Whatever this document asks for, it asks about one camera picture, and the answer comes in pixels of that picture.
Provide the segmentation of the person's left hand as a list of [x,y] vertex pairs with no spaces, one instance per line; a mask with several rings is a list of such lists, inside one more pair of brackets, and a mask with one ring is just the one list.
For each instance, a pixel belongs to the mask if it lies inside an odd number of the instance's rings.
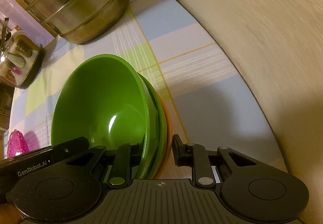
[[0,205],[0,224],[18,224],[22,218],[13,204]]

